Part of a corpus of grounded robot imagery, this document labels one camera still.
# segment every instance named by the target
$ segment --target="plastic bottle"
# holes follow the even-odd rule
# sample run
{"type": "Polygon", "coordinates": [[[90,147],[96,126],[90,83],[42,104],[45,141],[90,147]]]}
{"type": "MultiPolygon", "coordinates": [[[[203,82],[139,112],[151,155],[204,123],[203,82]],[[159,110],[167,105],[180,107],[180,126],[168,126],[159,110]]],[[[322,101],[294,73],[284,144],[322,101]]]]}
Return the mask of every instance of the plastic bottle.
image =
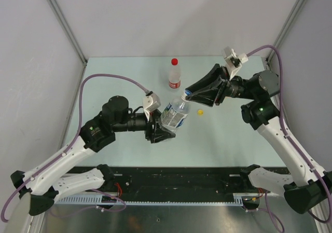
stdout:
{"type": "Polygon", "coordinates": [[[172,59],[172,67],[169,74],[169,85],[172,89],[177,89],[181,85],[181,68],[178,65],[178,60],[176,58],[172,59]]]}
{"type": "Polygon", "coordinates": [[[161,126],[175,132],[182,126],[190,111],[190,102],[186,101],[186,96],[191,94],[185,90],[180,97],[175,97],[165,108],[160,116],[161,126]]]}

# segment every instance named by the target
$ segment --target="light blue table surface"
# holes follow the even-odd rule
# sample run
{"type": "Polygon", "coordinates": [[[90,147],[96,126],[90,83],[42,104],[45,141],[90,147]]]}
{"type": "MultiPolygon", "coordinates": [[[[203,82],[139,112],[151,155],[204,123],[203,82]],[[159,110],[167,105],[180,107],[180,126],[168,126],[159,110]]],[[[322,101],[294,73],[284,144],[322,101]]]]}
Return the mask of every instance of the light blue table surface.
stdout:
{"type": "MultiPolygon", "coordinates": [[[[90,58],[85,77],[96,73],[123,75],[132,78],[161,99],[162,112],[168,102],[208,73],[215,63],[224,64],[222,57],[178,57],[182,68],[182,83],[177,90],[168,86],[170,57],[90,58]]],[[[260,57],[250,57],[238,73],[243,78],[264,69],[260,57]]],[[[132,83],[108,77],[97,77],[87,82],[83,93],[83,124],[101,110],[108,99],[122,95],[129,107],[142,105],[144,92],[132,83]]],[[[258,164],[285,166],[265,139],[243,122],[241,105],[248,100],[225,98],[213,108],[192,103],[191,112],[176,138],[151,144],[144,132],[116,133],[116,141],[79,166],[101,163],[126,167],[235,167],[258,164]],[[204,115],[197,115],[203,109],[204,115]]],[[[75,135],[78,126],[78,103],[72,114],[66,141],[75,135]]]]}

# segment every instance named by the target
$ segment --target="gray floor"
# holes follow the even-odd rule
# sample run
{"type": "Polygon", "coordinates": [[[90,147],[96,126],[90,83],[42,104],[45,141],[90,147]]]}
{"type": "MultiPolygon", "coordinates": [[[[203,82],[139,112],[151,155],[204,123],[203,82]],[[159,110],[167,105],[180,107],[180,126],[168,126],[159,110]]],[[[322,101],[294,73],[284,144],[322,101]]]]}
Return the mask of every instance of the gray floor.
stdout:
{"type": "MultiPolygon", "coordinates": [[[[270,198],[273,212],[286,232],[317,233],[314,220],[293,212],[281,198],[270,198]]],[[[56,205],[53,212],[66,215],[85,205],[56,205]]],[[[245,213],[240,207],[205,206],[129,206],[119,213],[101,213],[95,209],[66,219],[47,215],[42,233],[91,232],[277,232],[265,212],[245,213]]]]}

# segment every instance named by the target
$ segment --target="bottle with red cap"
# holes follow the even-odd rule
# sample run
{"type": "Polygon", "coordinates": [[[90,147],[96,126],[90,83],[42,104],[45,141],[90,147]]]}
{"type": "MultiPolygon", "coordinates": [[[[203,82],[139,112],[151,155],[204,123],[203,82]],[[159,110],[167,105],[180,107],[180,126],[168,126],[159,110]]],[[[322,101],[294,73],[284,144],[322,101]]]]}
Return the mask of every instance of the bottle with red cap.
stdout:
{"type": "Polygon", "coordinates": [[[169,74],[169,85],[172,89],[177,89],[181,85],[181,69],[176,58],[173,58],[171,63],[172,67],[169,74]]]}

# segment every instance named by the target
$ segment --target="blue and white label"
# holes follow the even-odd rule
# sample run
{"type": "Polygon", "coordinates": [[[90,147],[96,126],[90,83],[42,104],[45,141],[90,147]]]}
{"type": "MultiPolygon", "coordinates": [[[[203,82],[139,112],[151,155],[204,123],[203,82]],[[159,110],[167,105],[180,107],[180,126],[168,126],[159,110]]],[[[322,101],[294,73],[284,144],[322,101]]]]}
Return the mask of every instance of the blue and white label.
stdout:
{"type": "Polygon", "coordinates": [[[176,111],[171,104],[167,105],[167,107],[160,116],[161,123],[165,126],[172,128],[179,128],[180,126],[182,126],[186,117],[186,114],[182,114],[176,111]]]}

